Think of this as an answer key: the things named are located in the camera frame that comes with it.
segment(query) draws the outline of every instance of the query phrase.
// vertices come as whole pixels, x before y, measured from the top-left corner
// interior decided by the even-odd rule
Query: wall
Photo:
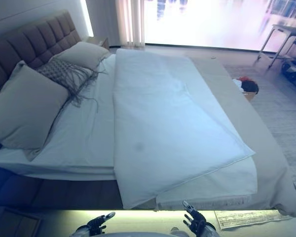
[[[81,38],[88,36],[80,0],[0,0],[0,34],[67,9]]]
[[[95,36],[107,37],[110,46],[119,46],[115,0],[86,0]]]

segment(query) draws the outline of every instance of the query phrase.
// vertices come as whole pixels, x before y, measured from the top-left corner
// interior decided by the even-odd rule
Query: bed frame
[[[79,41],[66,10],[1,36],[0,90],[19,61],[24,60],[30,67],[37,68]],[[0,168],[0,206],[122,209],[122,202],[116,181],[44,180]]]

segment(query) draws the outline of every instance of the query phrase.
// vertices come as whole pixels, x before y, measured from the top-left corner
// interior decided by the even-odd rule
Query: curtain
[[[144,0],[115,0],[122,46],[144,47]]]

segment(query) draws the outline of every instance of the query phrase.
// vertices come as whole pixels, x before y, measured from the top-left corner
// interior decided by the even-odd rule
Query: upholstered headboard
[[[37,68],[80,41],[70,14],[60,11],[0,37],[0,90],[15,65]]]

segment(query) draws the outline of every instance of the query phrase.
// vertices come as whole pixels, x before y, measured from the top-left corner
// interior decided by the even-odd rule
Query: nightstand
[[[94,36],[94,37],[88,37],[88,38],[84,39],[83,41],[88,42],[88,43],[93,43],[93,44],[96,44],[96,45],[101,46],[103,48],[106,48],[107,50],[110,50],[109,41],[108,41],[107,37]]]

